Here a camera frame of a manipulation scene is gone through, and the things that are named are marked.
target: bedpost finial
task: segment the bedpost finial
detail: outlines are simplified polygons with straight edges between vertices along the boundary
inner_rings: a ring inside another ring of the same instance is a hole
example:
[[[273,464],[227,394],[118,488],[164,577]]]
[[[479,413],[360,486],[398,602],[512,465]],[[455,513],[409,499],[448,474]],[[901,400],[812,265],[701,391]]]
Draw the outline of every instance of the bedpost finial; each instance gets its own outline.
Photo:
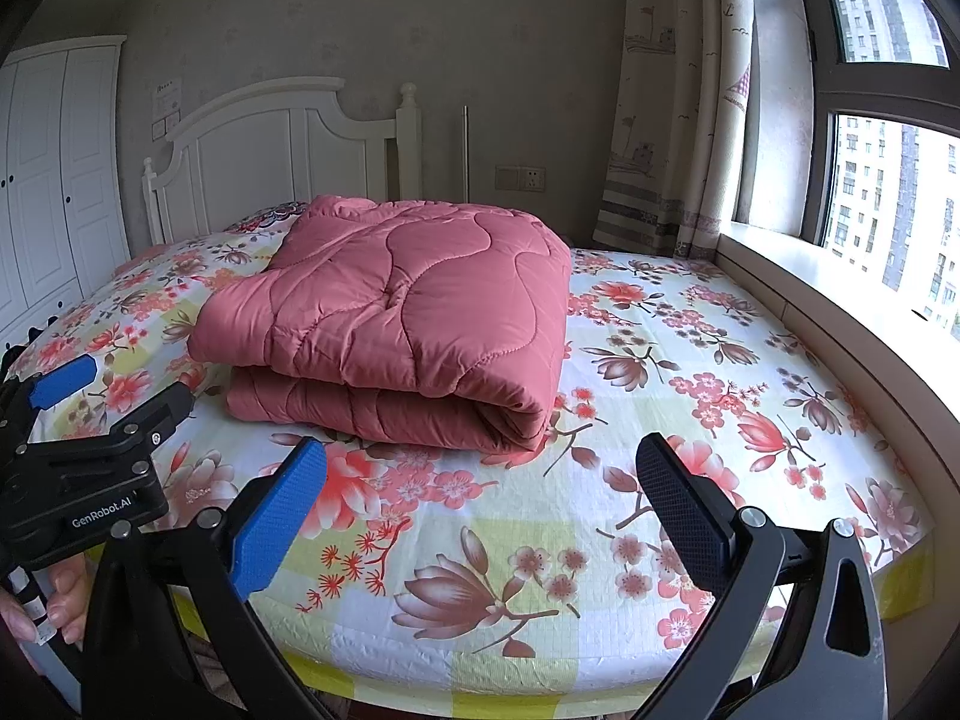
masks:
[[[407,81],[400,87],[400,95],[403,100],[400,103],[401,108],[416,108],[416,84]]]

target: curtain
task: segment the curtain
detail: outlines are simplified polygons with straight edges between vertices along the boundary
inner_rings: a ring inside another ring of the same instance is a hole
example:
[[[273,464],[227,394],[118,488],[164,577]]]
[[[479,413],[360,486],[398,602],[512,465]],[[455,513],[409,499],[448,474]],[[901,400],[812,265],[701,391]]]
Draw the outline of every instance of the curtain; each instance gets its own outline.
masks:
[[[713,258],[739,189],[753,23],[754,0],[627,0],[597,245]]]

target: pink comforter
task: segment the pink comforter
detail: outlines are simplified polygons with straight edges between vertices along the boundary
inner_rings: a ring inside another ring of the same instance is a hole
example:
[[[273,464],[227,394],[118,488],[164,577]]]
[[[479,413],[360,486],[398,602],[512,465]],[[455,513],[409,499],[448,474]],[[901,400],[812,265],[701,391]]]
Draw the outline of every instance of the pink comforter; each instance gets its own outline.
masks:
[[[237,418],[505,453],[544,435],[570,254],[519,211],[317,197],[262,274],[200,311]]]

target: bed frame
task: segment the bed frame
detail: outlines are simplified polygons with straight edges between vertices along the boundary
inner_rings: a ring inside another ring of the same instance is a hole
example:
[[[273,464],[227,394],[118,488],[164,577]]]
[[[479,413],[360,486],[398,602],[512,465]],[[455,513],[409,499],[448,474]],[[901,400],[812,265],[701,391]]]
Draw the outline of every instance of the bed frame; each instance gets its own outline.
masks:
[[[421,113],[400,87],[393,119],[357,122],[340,108],[344,79],[299,76],[221,95],[167,133],[170,165],[143,161],[154,244],[218,232],[261,208],[317,194],[419,199]]]

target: bedpost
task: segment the bedpost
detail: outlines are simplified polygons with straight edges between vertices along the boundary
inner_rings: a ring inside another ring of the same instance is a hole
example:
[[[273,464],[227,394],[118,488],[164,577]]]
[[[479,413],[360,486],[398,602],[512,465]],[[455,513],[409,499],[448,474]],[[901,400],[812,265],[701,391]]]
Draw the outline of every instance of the bedpost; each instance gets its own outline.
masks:
[[[150,223],[150,240],[153,245],[162,244],[163,227],[160,224],[160,204],[157,202],[157,193],[154,190],[154,161],[147,157],[143,160],[143,201],[147,206],[147,221]]]
[[[419,200],[424,196],[421,185],[421,111],[416,105],[416,85],[407,82],[400,87],[400,108],[397,108],[397,162],[400,165],[400,199]]]

